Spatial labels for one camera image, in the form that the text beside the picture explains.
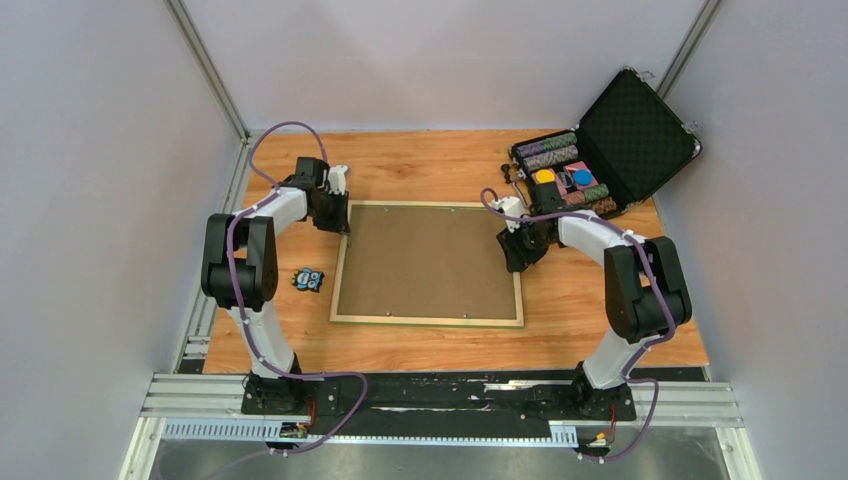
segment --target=blue disc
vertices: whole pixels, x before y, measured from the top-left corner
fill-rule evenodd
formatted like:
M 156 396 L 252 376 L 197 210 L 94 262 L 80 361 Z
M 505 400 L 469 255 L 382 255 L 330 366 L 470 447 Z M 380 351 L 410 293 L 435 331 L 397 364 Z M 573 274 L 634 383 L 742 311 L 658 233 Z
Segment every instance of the blue disc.
M 574 183 L 580 185 L 581 187 L 589 185 L 590 183 L 592 183 L 593 180 L 592 174 L 589 173 L 588 170 L 577 170 L 576 172 L 572 173 L 571 176 L 574 178 Z

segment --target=cork board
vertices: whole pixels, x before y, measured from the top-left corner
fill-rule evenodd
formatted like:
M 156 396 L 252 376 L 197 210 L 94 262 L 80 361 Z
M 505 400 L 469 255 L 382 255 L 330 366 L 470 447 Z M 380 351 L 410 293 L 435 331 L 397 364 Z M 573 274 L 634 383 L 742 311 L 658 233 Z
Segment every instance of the cork board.
M 476 203 L 351 202 L 330 321 L 523 327 L 521 280 Z

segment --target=white wall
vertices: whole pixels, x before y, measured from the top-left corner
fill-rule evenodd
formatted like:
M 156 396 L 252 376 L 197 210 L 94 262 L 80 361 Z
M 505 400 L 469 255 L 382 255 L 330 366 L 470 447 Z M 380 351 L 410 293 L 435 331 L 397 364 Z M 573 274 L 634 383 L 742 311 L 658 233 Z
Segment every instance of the white wall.
M 112 479 L 237 141 L 160 0 L 0 6 L 0 470 Z
M 186 0 L 251 128 L 570 126 L 668 68 L 703 0 Z
M 704 154 L 658 194 L 768 479 L 844 478 L 848 4 L 727 2 L 669 98 Z

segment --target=yellow disc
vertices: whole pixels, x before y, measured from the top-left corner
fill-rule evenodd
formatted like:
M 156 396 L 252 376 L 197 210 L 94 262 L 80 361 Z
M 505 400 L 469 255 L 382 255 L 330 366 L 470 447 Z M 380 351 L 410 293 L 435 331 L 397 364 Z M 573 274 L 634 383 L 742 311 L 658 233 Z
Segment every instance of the yellow disc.
M 550 183 L 554 181 L 554 172 L 550 170 L 539 170 L 534 175 L 536 183 Z

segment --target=purple cable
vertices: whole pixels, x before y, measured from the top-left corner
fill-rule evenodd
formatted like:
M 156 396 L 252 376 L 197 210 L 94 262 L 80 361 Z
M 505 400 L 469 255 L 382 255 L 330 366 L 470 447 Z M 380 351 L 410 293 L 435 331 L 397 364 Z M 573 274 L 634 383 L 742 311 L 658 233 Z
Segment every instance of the purple cable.
M 639 443 L 642 441 L 642 439 L 645 437 L 645 434 L 648 431 L 648 425 L 650 425 L 651 419 L 654 418 L 654 410 L 656 410 L 656 408 L 657 408 L 657 402 L 659 401 L 659 395 L 660 395 L 659 382 L 657 382 L 653 378 L 646 378 L 646 379 L 639 379 L 639 380 L 631 379 L 630 378 L 630 370 L 633 369 L 633 367 L 636 365 L 636 363 L 639 362 L 639 359 L 642 358 L 642 355 L 644 355 L 644 353 L 649 348 L 651 348 L 654 345 L 657 345 L 657 344 L 660 344 L 660 343 L 665 343 L 665 342 L 671 340 L 672 337 L 674 337 L 674 333 L 677 331 L 677 325 L 674 323 L 674 316 L 671 314 L 671 310 L 669 310 L 669 308 L 668 308 L 668 303 L 666 303 L 665 297 L 663 297 L 662 292 L 660 291 L 660 287 L 657 284 L 657 279 L 654 276 L 654 271 L 653 271 L 653 269 L 651 269 L 651 262 L 648 260 L 648 255 L 645 253 L 645 249 L 642 247 L 642 244 L 640 244 L 639 241 L 636 238 L 634 238 L 632 235 L 625 232 L 618 225 L 615 225 L 612 222 L 604 220 L 601 217 L 598 217 L 598 216 L 595 216 L 595 215 L 587 215 L 585 213 L 578 213 L 578 212 L 557 212 L 557 213 L 549 213 L 549 214 L 546 214 L 546 215 L 538 215 L 538 216 L 535 216 L 535 217 L 512 217 L 512 216 L 504 214 L 503 212 L 499 212 L 497 209 L 495 209 L 494 207 L 489 205 L 489 203 L 486 202 L 486 193 L 491 193 L 495 197 L 495 200 L 496 201 L 498 200 L 497 192 L 495 192 L 495 190 L 492 189 L 491 187 L 486 187 L 486 188 L 484 188 L 483 190 L 480 191 L 480 202 L 483 203 L 483 206 L 486 207 L 486 209 L 488 211 L 490 211 L 490 212 L 494 213 L 495 215 L 503 218 L 504 220 L 509 220 L 509 221 L 512 221 L 512 222 L 519 222 L 519 223 L 532 223 L 532 222 L 540 222 L 540 221 L 543 221 L 543 220 L 553 220 L 555 218 L 560 218 L 560 217 L 581 218 L 583 220 L 595 222 L 599 225 L 602 225 L 602 226 L 608 228 L 609 230 L 612 230 L 613 232 L 615 232 L 616 234 L 620 235 L 622 238 L 624 238 L 625 240 L 630 242 L 633 245 L 633 247 L 636 249 L 636 253 L 639 255 L 639 260 L 642 263 L 642 269 L 645 271 L 645 275 L 648 277 L 648 281 L 651 283 L 651 291 L 654 293 L 654 296 L 657 297 L 657 301 L 660 304 L 660 309 L 662 310 L 663 316 L 665 317 L 665 320 L 668 323 L 668 332 L 665 335 L 663 335 L 659 338 L 645 342 L 645 345 L 643 345 L 642 348 L 637 350 L 636 353 L 634 353 L 633 356 L 630 357 L 630 359 L 627 361 L 627 363 L 624 364 L 624 368 L 621 369 L 621 376 L 624 377 L 625 381 L 629 384 L 652 383 L 654 385 L 654 398 L 651 401 L 651 407 L 648 409 L 648 415 L 645 417 L 645 424 L 642 426 L 642 429 L 639 430 L 639 434 L 636 436 L 636 439 L 633 440 L 633 442 L 630 445 L 628 445 L 627 448 L 625 448 L 621 452 L 619 452 L 615 455 L 603 457 L 603 461 L 604 462 L 613 462 L 613 461 L 620 460 L 620 459 L 624 458 L 627 454 L 632 452 L 636 448 L 636 446 L 639 445 Z M 585 455 L 585 457 L 590 459 L 590 460 L 596 460 L 596 461 L 601 460 L 600 457 L 595 457 L 595 456 L 592 456 L 592 455 Z
M 284 455 L 294 455 L 296 453 L 305 453 L 305 452 L 308 452 L 310 450 L 314 450 L 315 448 L 318 448 L 319 446 L 323 445 L 327 440 L 330 439 L 330 437 L 335 435 L 347 423 L 348 420 L 350 420 L 350 417 L 352 417 L 353 414 L 356 413 L 356 411 L 362 405 L 362 402 L 365 401 L 365 396 L 368 393 L 368 379 L 365 377 L 365 375 L 363 375 L 359 372 L 334 372 L 334 373 L 316 373 L 316 374 L 298 375 L 298 374 L 283 371 L 281 368 L 278 368 L 277 366 L 275 366 L 275 365 L 273 365 L 273 364 L 271 364 L 271 363 L 269 363 L 268 361 L 265 360 L 265 357 L 262 356 L 262 354 L 259 352 L 259 349 L 256 346 L 256 342 L 253 339 L 253 335 L 250 332 L 250 324 L 248 322 L 247 310 L 244 307 L 244 296 L 242 295 L 241 288 L 239 287 L 238 275 L 236 273 L 236 260 L 235 260 L 235 248 L 234 248 L 234 245 L 233 245 L 233 234 L 235 232 L 236 225 L 238 224 L 238 222 L 242 218 L 244 218 L 247 215 L 250 215 L 251 213 L 254 213 L 256 210 L 264 207 L 265 205 L 269 204 L 271 201 L 273 201 L 274 199 L 276 199 L 277 197 L 280 196 L 279 190 L 277 188 L 277 182 L 270 175 L 263 172 L 262 170 L 257 168 L 256 165 L 254 165 L 253 156 L 256 154 L 256 150 L 259 148 L 259 144 L 262 143 L 262 140 L 264 140 L 265 137 L 270 135 L 274 130 L 277 130 L 278 128 L 289 126 L 289 125 L 298 125 L 298 126 L 301 126 L 305 129 L 309 130 L 309 132 L 312 133 L 312 135 L 315 136 L 315 139 L 318 141 L 318 146 L 321 148 L 321 156 L 322 156 L 323 160 L 325 162 L 327 161 L 327 152 L 324 149 L 324 143 L 321 141 L 321 137 L 318 135 L 318 133 L 315 130 L 313 130 L 312 127 L 310 127 L 309 125 L 306 125 L 305 123 L 302 123 L 302 122 L 296 122 L 296 121 L 278 123 L 278 124 L 274 125 L 273 127 L 269 128 L 268 130 L 265 131 L 265 133 L 263 133 L 262 135 L 259 136 L 259 138 L 256 140 L 256 144 L 253 146 L 252 149 L 250 149 L 250 152 L 248 153 L 247 163 L 250 166 L 251 170 L 256 172 L 259 176 L 261 176 L 265 180 L 268 180 L 268 182 L 271 183 L 272 191 L 271 191 L 271 194 L 269 194 L 267 197 L 265 197 L 264 199 L 259 201 L 259 203 L 257 203 L 256 205 L 253 205 L 252 207 L 246 208 L 242 212 L 239 212 L 235 216 L 235 218 L 233 218 L 233 220 L 230 222 L 229 226 L 227 226 L 227 238 L 226 238 L 226 242 L 227 242 L 226 243 L 226 245 L 227 245 L 227 265 L 228 265 L 229 270 L 230 270 L 230 279 L 233 282 L 233 291 L 235 293 L 236 304 L 238 305 L 238 309 L 239 309 L 239 316 L 242 319 L 242 326 L 243 326 L 243 330 L 244 330 L 244 338 L 247 341 L 248 348 L 250 348 L 251 353 L 253 353 L 253 356 L 256 357 L 256 359 L 259 361 L 259 363 L 262 364 L 262 366 L 264 366 L 268 370 L 274 372 L 275 374 L 277 374 L 281 377 L 292 378 L 292 379 L 295 379 L 295 380 L 319 380 L 319 379 L 337 378 L 337 377 L 357 377 L 360 380 L 362 380 L 362 393 L 359 394 L 359 398 L 356 400 L 356 403 L 353 404 L 353 407 L 350 409 L 350 411 L 348 411 L 348 413 L 344 417 L 342 417 L 342 419 L 339 421 L 339 423 L 337 423 L 336 426 L 334 426 L 332 429 L 330 429 L 330 431 L 327 432 L 326 435 L 322 436 L 318 440 L 316 440 L 316 441 L 314 441 L 314 442 L 312 442 L 312 443 L 310 443 L 310 444 L 308 444 L 308 445 L 306 445 L 305 447 L 302 447 L 302 448 L 297 448 L 297 449 L 293 449 L 293 450 L 272 450 L 272 452 L 280 452 L 280 453 L 283 453 Z M 223 468 L 203 477 L 203 480 L 210 480 L 212 478 L 215 478 L 218 475 L 220 475 L 221 473 L 223 473 L 225 470 L 229 470 L 230 468 L 232 468 L 236 465 L 239 465 L 243 462 L 246 462 L 248 460 L 252 460 L 254 458 L 258 458 L 262 455 L 267 455 L 267 454 L 268 454 L 267 450 L 260 450 L 258 452 L 254 452 L 254 453 L 251 453 L 251 454 L 246 455 L 244 457 L 241 457 L 241 458 L 235 460 L 234 462 L 230 463 L 229 465 L 226 465 Z

